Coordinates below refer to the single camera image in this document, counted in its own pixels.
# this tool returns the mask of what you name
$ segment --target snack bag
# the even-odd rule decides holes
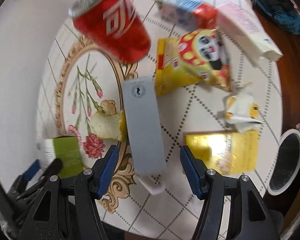
[[[200,81],[230,91],[229,58],[217,30],[196,30],[158,40],[156,94]]]

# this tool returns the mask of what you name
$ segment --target yellow box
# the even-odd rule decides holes
[[[194,157],[203,160],[208,169],[215,169],[222,175],[231,175],[255,168],[258,135],[258,130],[250,130],[246,134],[237,132],[186,134],[185,142]]]

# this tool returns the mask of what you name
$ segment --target cake slice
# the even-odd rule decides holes
[[[127,124],[124,110],[119,114],[105,114],[96,112],[91,117],[94,133],[103,140],[116,140],[119,142],[127,138]]]

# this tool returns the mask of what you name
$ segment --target cartoon character print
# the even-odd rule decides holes
[[[214,70],[221,70],[223,62],[219,55],[219,49],[223,46],[214,36],[200,36],[197,40],[197,48],[201,57],[208,60]]]

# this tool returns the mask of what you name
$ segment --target white wall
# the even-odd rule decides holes
[[[75,0],[5,0],[0,7],[0,180],[7,190],[35,159],[43,66]]]

